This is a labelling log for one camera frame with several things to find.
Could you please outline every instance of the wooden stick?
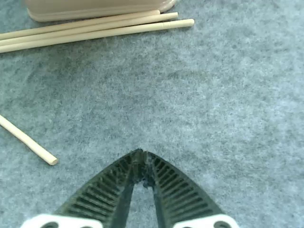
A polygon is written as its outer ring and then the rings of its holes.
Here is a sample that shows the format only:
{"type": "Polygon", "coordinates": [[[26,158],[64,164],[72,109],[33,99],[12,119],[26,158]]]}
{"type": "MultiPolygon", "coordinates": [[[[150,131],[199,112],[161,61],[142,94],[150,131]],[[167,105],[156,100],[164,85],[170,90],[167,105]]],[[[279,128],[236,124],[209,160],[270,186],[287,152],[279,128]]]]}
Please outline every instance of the wooden stick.
{"type": "Polygon", "coordinates": [[[43,39],[43,40],[26,42],[26,43],[1,46],[0,53],[24,50],[24,49],[29,49],[29,48],[51,46],[51,45],[55,45],[55,44],[64,44],[64,43],[70,43],[70,42],[76,42],[76,41],[88,40],[88,39],[97,39],[97,38],[120,36],[120,35],[126,35],[126,34],[134,34],[134,33],[140,33],[140,32],[191,27],[193,25],[194,25],[194,20],[187,19],[187,20],[176,20],[176,21],[168,21],[168,22],[161,22],[161,23],[153,23],[153,24],[147,24],[147,25],[136,25],[136,26],[130,26],[130,27],[118,28],[118,29],[114,28],[114,29],[108,29],[108,30],[102,30],[102,31],[96,31],[96,32],[75,34],[75,35],[70,35],[70,36],[65,36],[65,37],[55,37],[52,39],[43,39]]]}
{"type": "Polygon", "coordinates": [[[47,152],[44,148],[38,145],[34,140],[32,140],[29,136],[23,133],[20,129],[14,126],[11,122],[5,119],[2,115],[0,115],[0,125],[12,133],[16,138],[25,143],[35,154],[37,154],[40,158],[46,161],[49,165],[56,165],[58,159],[54,157],[52,154],[47,152]]]}
{"type": "Polygon", "coordinates": [[[148,23],[175,19],[177,17],[178,17],[178,13],[175,12],[175,13],[165,13],[165,14],[161,14],[161,15],[152,15],[152,16],[147,16],[147,17],[142,17],[142,18],[113,21],[113,22],[109,22],[109,23],[67,29],[67,30],[63,30],[63,31],[56,31],[56,32],[43,33],[43,34],[38,34],[38,35],[33,35],[33,36],[0,40],[0,46],[30,42],[30,41],[34,41],[34,40],[49,39],[49,38],[54,38],[54,37],[63,37],[63,36],[69,36],[69,35],[79,34],[79,33],[101,31],[101,30],[114,29],[114,28],[123,28],[123,27],[133,26],[133,25],[148,24],[148,23]]]}
{"type": "Polygon", "coordinates": [[[30,35],[35,35],[35,34],[47,33],[47,32],[60,31],[60,30],[65,30],[65,29],[79,28],[79,27],[83,27],[83,26],[96,25],[96,24],[108,23],[108,22],[119,21],[119,20],[140,18],[140,17],[146,17],[146,16],[158,15],[158,14],[160,14],[159,10],[151,10],[151,11],[147,11],[147,12],[129,13],[129,14],[123,14],[123,15],[118,15],[118,16],[75,21],[75,22],[70,22],[70,23],[65,23],[65,24],[60,24],[60,25],[51,25],[51,26],[45,26],[45,27],[40,27],[40,28],[31,28],[31,29],[26,29],[26,30],[21,30],[21,31],[2,33],[2,34],[0,34],[0,40],[30,36],[30,35]]]}

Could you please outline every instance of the plastic container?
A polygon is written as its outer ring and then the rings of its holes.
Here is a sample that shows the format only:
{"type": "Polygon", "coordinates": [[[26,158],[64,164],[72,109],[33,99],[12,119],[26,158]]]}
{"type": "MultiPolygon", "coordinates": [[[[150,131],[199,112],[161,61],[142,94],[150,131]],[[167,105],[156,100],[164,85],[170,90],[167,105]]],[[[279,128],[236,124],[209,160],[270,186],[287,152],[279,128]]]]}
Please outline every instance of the plastic container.
{"type": "Polygon", "coordinates": [[[176,0],[25,0],[36,21],[94,18],[148,10],[167,11],[176,0]]]}

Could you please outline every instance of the chopstick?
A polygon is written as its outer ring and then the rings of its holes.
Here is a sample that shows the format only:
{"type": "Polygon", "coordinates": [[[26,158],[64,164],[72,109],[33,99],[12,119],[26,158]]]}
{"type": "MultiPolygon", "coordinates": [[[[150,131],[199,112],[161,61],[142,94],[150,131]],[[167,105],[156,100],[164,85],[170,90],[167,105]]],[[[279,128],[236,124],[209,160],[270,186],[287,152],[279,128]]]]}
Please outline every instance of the chopstick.
{"type": "Polygon", "coordinates": [[[38,145],[34,140],[14,126],[10,121],[5,119],[2,115],[0,115],[0,125],[26,144],[35,154],[37,154],[49,165],[56,165],[58,163],[58,159],[56,157],[38,145]]]}
{"type": "Polygon", "coordinates": [[[64,43],[76,42],[81,40],[97,39],[104,37],[120,36],[126,34],[158,31],[158,30],[166,30],[166,29],[174,29],[174,28],[182,28],[182,27],[191,27],[194,25],[194,23],[195,23],[194,19],[176,20],[176,21],[146,24],[146,25],[136,25],[125,28],[114,28],[114,29],[108,29],[102,31],[87,32],[87,33],[74,34],[63,37],[55,37],[55,38],[43,39],[43,40],[35,40],[26,43],[0,46],[0,53],[24,50],[29,48],[51,46],[55,44],[64,44],[64,43]]]}
{"type": "Polygon", "coordinates": [[[34,40],[49,39],[49,38],[54,38],[54,37],[63,37],[63,36],[69,36],[69,35],[74,35],[74,34],[80,34],[80,33],[106,30],[106,29],[115,29],[115,28],[123,28],[123,27],[127,27],[127,26],[148,24],[148,23],[154,23],[154,22],[165,21],[165,20],[170,20],[170,19],[176,19],[177,17],[178,17],[178,13],[174,12],[174,13],[165,13],[165,14],[160,14],[160,15],[152,15],[152,16],[140,17],[140,18],[134,18],[134,19],[128,19],[128,20],[119,20],[119,21],[113,21],[113,22],[109,22],[109,23],[84,26],[84,27],[80,27],[80,28],[73,28],[73,29],[67,29],[67,30],[62,30],[62,31],[37,34],[37,35],[32,35],[32,36],[0,40],[0,46],[30,42],[30,41],[34,41],[34,40]]]}
{"type": "Polygon", "coordinates": [[[2,33],[2,34],[0,34],[0,40],[36,35],[36,34],[47,33],[47,32],[60,31],[60,30],[65,30],[65,29],[79,28],[79,27],[96,25],[96,24],[101,24],[101,23],[108,23],[108,22],[119,21],[119,20],[147,17],[147,16],[159,15],[159,14],[160,14],[159,10],[151,10],[151,11],[146,11],[146,12],[129,13],[129,14],[123,14],[123,15],[118,15],[118,16],[110,16],[110,17],[75,21],[75,22],[69,22],[69,23],[64,23],[64,24],[60,24],[60,25],[51,25],[51,26],[45,26],[45,27],[40,27],[40,28],[31,28],[31,29],[26,29],[26,30],[21,30],[21,31],[2,33]]]}

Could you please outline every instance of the ribbed gripper pad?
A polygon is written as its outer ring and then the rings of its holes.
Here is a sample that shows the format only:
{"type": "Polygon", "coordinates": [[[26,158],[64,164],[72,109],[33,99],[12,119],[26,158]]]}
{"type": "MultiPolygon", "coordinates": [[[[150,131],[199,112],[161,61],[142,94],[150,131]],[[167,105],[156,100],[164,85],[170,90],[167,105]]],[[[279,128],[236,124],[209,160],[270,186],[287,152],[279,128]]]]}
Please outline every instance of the ribbed gripper pad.
{"type": "Polygon", "coordinates": [[[105,228],[124,228],[133,186],[139,182],[153,188],[160,228],[223,213],[181,171],[153,153],[136,150],[92,178],[56,214],[97,219],[105,228]]]}

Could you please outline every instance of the gray carpet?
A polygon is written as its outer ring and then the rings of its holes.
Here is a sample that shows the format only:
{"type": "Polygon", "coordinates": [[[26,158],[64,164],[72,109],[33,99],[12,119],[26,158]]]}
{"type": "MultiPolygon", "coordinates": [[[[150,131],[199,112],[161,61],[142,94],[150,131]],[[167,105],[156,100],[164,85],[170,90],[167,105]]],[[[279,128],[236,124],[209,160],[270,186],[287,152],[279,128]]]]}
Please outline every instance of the gray carpet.
{"type": "MultiPolygon", "coordinates": [[[[0,228],[52,213],[127,152],[185,172],[243,228],[304,228],[304,2],[183,0],[190,29],[0,54],[0,228]]],[[[38,27],[2,0],[0,32],[38,27]]],[[[127,227],[155,228],[135,189],[127,227]]]]}

